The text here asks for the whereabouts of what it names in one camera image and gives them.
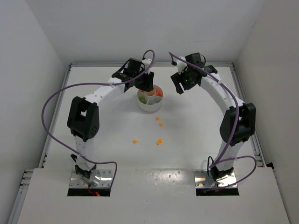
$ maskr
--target white table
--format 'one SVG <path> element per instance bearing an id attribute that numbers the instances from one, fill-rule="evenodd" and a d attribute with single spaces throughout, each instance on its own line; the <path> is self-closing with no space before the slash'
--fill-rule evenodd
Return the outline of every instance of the white table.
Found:
<path id="1" fill-rule="evenodd" d="M 72 67 L 67 85 L 106 82 L 116 67 Z M 217 67 L 223 82 L 236 93 L 229 67 Z M 110 197 L 67 196 L 74 162 L 71 152 L 55 141 L 47 147 L 44 168 L 35 169 L 19 218 L 19 224 L 53 223 L 215 223 L 284 224 L 286 212 L 270 168 L 257 168 L 240 183 L 239 196 L 196 196 L 194 169 L 205 168 L 209 155 L 218 153 L 223 115 L 199 86 L 178 95 L 170 76 L 173 67 L 154 67 L 154 84 L 164 91 L 162 108 L 141 111 L 135 88 L 100 110 L 98 147 L 94 161 L 119 165 Z M 75 147 L 66 125 L 71 100 L 97 86 L 75 87 L 62 98 L 53 134 Z M 159 116 L 160 127 L 155 117 Z M 156 141 L 162 138 L 161 145 Z M 254 155 L 247 141 L 239 155 Z M 112 165 L 99 168 L 114 168 Z M 235 162 L 237 179 L 253 167 L 251 160 Z"/>

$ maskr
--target metal base plate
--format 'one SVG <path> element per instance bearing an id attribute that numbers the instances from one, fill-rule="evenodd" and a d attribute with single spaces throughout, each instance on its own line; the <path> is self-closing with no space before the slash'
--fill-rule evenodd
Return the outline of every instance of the metal base plate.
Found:
<path id="1" fill-rule="evenodd" d="M 228 186 L 237 181 L 235 177 L 235 172 L 233 171 L 231 175 L 226 175 L 222 178 L 214 181 L 207 175 L 207 171 L 205 170 L 195 170 L 194 171 L 194 179 L 195 179 L 195 188 L 197 196 L 228 196 L 228 195 L 239 195 L 238 186 L 234 184 L 224 189 L 217 189 Z"/>
<path id="2" fill-rule="evenodd" d="M 91 184 L 90 191 L 98 192 L 101 196 L 110 196 L 112 170 L 98 169 L 96 172 L 97 180 Z M 73 170 L 71 173 L 68 196 L 92 196 L 88 191 L 89 184 L 87 180 L 84 180 L 82 176 Z"/>

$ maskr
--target purple cable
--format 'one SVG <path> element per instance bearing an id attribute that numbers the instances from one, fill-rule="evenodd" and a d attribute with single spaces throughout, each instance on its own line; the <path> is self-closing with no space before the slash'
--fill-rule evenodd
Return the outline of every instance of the purple cable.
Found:
<path id="1" fill-rule="evenodd" d="M 152 52 L 153 54 L 153 57 L 152 57 L 152 61 L 150 62 L 150 64 L 148 65 L 148 67 L 142 71 L 138 76 L 126 81 L 126 82 L 123 82 L 123 83 L 114 83 L 113 85 L 122 85 L 122 84 L 126 84 L 126 83 L 130 83 L 130 82 L 133 82 L 135 81 L 136 79 L 138 79 L 139 77 L 141 77 L 145 72 L 147 72 L 148 69 L 150 69 L 152 67 L 152 65 L 154 64 L 154 60 L 155 60 L 155 52 L 153 50 L 147 50 L 144 55 L 148 52 Z M 54 139 L 56 142 L 58 142 L 59 144 L 63 145 L 64 147 L 68 148 L 69 150 L 71 150 L 72 152 L 74 152 L 75 154 L 81 156 L 81 154 L 76 151 L 75 149 L 73 149 L 72 147 L 66 145 L 65 143 L 63 143 L 62 141 L 60 141 L 59 139 L 57 139 L 56 137 L 54 137 L 54 135 L 51 134 L 51 132 L 48 130 L 46 124 L 45 124 L 45 121 L 44 121 L 44 113 L 45 113 L 45 109 L 46 109 L 46 106 L 47 104 L 50 102 L 50 100 L 55 97 L 57 94 L 59 94 L 60 92 L 64 91 L 64 90 L 67 90 L 71 87 L 75 87 L 75 86 L 81 86 L 81 85 L 110 85 L 109 83 L 78 83 L 78 84 L 73 84 L 73 85 L 69 85 L 69 86 L 66 86 L 60 90 L 58 90 L 57 92 L 54 92 L 48 99 L 47 101 L 45 102 L 45 104 L 43 105 L 43 109 L 42 109 L 42 124 L 43 124 L 43 128 L 45 129 L 46 133 L 52 138 Z M 86 160 L 87 162 L 90 162 L 92 164 L 96 164 L 96 165 L 104 165 L 104 164 L 114 164 L 115 165 L 115 172 L 114 172 L 114 175 L 113 175 L 113 178 L 112 178 L 112 181 L 111 181 L 111 185 L 110 185 L 110 188 L 112 188 L 112 185 L 114 183 L 114 179 L 115 179 L 115 176 L 116 176 L 116 172 L 117 172 L 117 163 L 114 162 L 114 161 L 109 161 L 109 162 L 94 162 L 92 160 L 89 160 L 88 158 L 84 157 L 84 156 L 81 156 L 84 160 Z"/>
<path id="2" fill-rule="evenodd" d="M 194 64 L 191 64 L 181 58 L 179 58 L 178 56 L 175 56 L 173 53 L 169 52 L 169 54 L 176 58 L 177 60 L 180 60 L 184 63 L 186 63 L 187 65 L 190 65 L 191 67 L 194 67 L 195 69 L 197 70 L 200 70 L 200 71 L 203 71 L 204 73 L 206 73 L 207 75 L 209 75 L 212 79 L 214 79 L 216 82 L 220 82 L 219 79 L 217 79 L 215 76 L 213 76 L 211 73 L 207 72 L 206 70 L 203 70 L 202 68 L 194 65 Z M 236 113 L 235 113 L 235 121 L 234 121 L 234 125 L 233 125 L 233 128 L 232 128 L 232 131 L 229 135 L 229 138 L 228 138 L 228 141 L 223 149 L 223 151 L 220 153 L 219 157 L 210 165 L 210 168 L 216 166 L 219 162 L 220 162 L 220 159 L 223 157 L 224 153 L 226 152 L 226 150 L 228 149 L 229 147 L 229 144 L 230 142 L 232 141 L 233 139 L 233 136 L 234 136 L 234 133 L 235 133 L 235 129 L 237 127 L 237 124 L 238 124 L 238 120 L 239 120 L 239 105 L 238 105 L 238 102 L 237 102 L 237 99 L 235 98 L 234 94 L 232 93 L 232 91 L 226 86 L 224 85 L 223 83 L 220 83 L 220 85 L 232 96 L 234 102 L 235 102 L 235 110 L 236 110 Z"/>
<path id="3" fill-rule="evenodd" d="M 227 185 L 227 186 L 225 186 L 225 187 L 207 188 L 206 190 L 204 190 L 204 192 L 208 192 L 208 191 L 212 191 L 212 190 L 225 189 L 225 188 L 227 188 L 227 187 L 230 187 L 230 186 L 233 186 L 233 185 L 235 185 L 235 184 L 237 184 L 237 183 L 240 183 L 241 181 L 245 180 L 245 179 L 248 178 L 250 175 L 252 175 L 253 172 L 255 171 L 256 167 L 257 167 L 256 159 L 255 159 L 253 156 L 251 156 L 251 155 L 243 155 L 243 156 L 236 157 L 236 159 L 243 159 L 243 158 L 251 158 L 251 159 L 254 160 L 254 167 L 253 167 L 252 171 L 251 171 L 249 174 L 247 174 L 247 175 L 246 175 L 245 177 L 243 177 L 242 179 L 236 181 L 235 183 L 229 184 L 229 185 Z M 225 162 L 225 161 L 229 161 L 229 160 L 234 160 L 234 159 L 235 159 L 235 158 L 228 158 L 228 159 L 220 160 L 220 161 L 218 162 L 218 164 L 221 163 L 221 162 Z"/>

